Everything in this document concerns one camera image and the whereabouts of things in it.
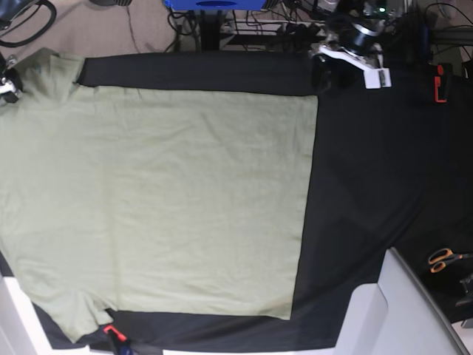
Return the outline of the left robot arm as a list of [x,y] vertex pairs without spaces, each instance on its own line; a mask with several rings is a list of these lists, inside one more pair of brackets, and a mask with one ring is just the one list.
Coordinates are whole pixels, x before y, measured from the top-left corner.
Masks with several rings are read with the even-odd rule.
[[365,14],[353,1],[340,1],[324,22],[324,39],[310,45],[314,90],[322,94],[347,85],[350,68],[362,74],[366,89],[390,88],[391,73],[378,43],[385,28],[384,14],[376,7]]

